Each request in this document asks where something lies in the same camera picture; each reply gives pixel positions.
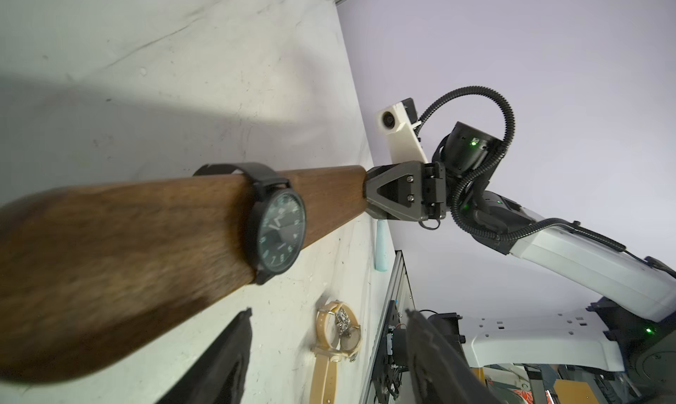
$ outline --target wire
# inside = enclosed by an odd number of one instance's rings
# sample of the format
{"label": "wire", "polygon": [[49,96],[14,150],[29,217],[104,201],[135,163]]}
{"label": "wire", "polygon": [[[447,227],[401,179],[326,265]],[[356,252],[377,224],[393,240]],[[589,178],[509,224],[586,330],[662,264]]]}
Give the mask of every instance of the wire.
{"label": "wire", "polygon": [[625,250],[625,253],[628,254],[629,256],[632,256],[634,259],[638,260],[638,261],[641,262],[642,264],[646,264],[646,265],[647,265],[647,262],[646,262],[645,260],[641,259],[641,258],[638,257],[637,255],[634,255],[634,254],[630,253],[628,250]]}
{"label": "wire", "polygon": [[440,226],[442,226],[442,220],[436,220],[436,221],[437,221],[437,226],[435,226],[434,228],[425,225],[422,221],[418,221],[418,225],[422,226],[426,230],[434,231],[434,230],[439,229]]}
{"label": "wire", "polygon": [[396,400],[397,398],[399,398],[399,389],[397,388],[396,385],[392,384],[388,386],[387,389],[389,390],[392,399]]}
{"label": "wire", "polygon": [[505,120],[505,134],[504,138],[502,139],[502,142],[496,148],[493,154],[489,155],[486,158],[486,160],[483,163],[481,163],[475,170],[468,173],[463,179],[461,179],[450,192],[450,196],[447,200],[448,210],[450,211],[451,216],[453,217],[453,221],[463,231],[468,232],[477,239],[488,239],[500,242],[500,241],[519,240],[535,232],[544,230],[545,228],[559,226],[570,232],[574,232],[581,236],[585,236],[588,239],[600,242],[601,244],[610,247],[615,251],[624,251],[627,249],[623,244],[613,239],[609,239],[608,237],[598,234],[597,232],[587,230],[587,228],[581,227],[579,222],[570,223],[566,220],[562,220],[557,217],[552,217],[546,220],[538,221],[536,223],[532,223],[528,226],[525,226],[524,228],[521,228],[519,230],[507,232],[504,234],[499,234],[493,230],[480,228],[475,223],[472,223],[462,213],[464,194],[466,192],[467,187],[470,184],[475,182],[483,174],[489,172],[493,167],[495,167],[498,163],[500,163],[504,155],[507,153],[507,149],[509,149],[509,146],[512,144],[512,140],[514,139],[514,133],[516,132],[517,125],[514,120],[514,112],[512,111],[512,107],[510,106],[509,102],[507,102],[507,100],[501,94],[499,94],[498,92],[496,92],[491,88],[482,86],[469,86],[457,88],[455,90],[450,91],[449,93],[446,93],[444,96],[438,98],[432,105],[430,105],[425,110],[425,112],[422,113],[422,115],[420,116],[420,125],[416,127],[415,132],[416,135],[418,135],[420,129],[423,127],[427,119],[442,105],[448,103],[452,99],[456,99],[458,97],[467,95],[484,96],[487,97],[488,99],[491,99],[493,102],[495,102],[495,104],[498,105],[500,111],[502,111]]}

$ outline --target watch face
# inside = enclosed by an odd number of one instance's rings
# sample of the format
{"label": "watch face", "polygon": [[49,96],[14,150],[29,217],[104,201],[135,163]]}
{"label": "watch face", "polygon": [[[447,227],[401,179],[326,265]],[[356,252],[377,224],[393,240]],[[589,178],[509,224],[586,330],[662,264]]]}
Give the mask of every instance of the watch face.
{"label": "watch face", "polygon": [[295,261],[305,239],[305,208],[292,190],[274,195],[263,211],[258,230],[258,256],[275,272]]}

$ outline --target wooden stick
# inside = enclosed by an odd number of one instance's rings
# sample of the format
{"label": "wooden stick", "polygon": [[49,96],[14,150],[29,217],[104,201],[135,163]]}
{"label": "wooden stick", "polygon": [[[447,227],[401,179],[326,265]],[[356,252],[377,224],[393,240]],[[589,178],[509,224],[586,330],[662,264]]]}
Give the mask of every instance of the wooden stick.
{"label": "wooden stick", "polygon": [[[305,202],[303,247],[367,207],[360,166],[282,174]],[[251,282],[241,231],[252,203],[249,181],[227,175],[52,190],[1,208],[0,375],[89,374]]]}

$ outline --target beige wristwatch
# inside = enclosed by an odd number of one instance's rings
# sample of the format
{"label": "beige wristwatch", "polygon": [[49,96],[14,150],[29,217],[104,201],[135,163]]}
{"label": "beige wristwatch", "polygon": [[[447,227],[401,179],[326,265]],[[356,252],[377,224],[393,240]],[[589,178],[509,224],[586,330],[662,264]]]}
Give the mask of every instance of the beige wristwatch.
{"label": "beige wristwatch", "polygon": [[[335,326],[337,338],[329,341],[327,329]],[[309,404],[334,404],[338,362],[354,361],[362,344],[362,329],[352,309],[341,301],[331,301],[317,310],[317,357],[309,392]]]}

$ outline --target white table surface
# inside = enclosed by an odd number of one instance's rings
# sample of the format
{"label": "white table surface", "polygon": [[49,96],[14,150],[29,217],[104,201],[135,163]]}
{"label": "white table surface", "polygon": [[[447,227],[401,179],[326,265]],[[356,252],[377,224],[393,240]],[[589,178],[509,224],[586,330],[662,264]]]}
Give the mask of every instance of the white table surface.
{"label": "white table surface", "polygon": [[[0,0],[0,15],[0,203],[203,163],[372,165],[333,0]],[[374,271],[374,247],[361,215],[287,273],[117,364],[48,386],[2,383],[0,403],[154,403],[247,307],[243,402],[305,403],[315,311],[336,298],[364,329],[359,357],[339,367],[337,402],[357,403],[390,276]]]}

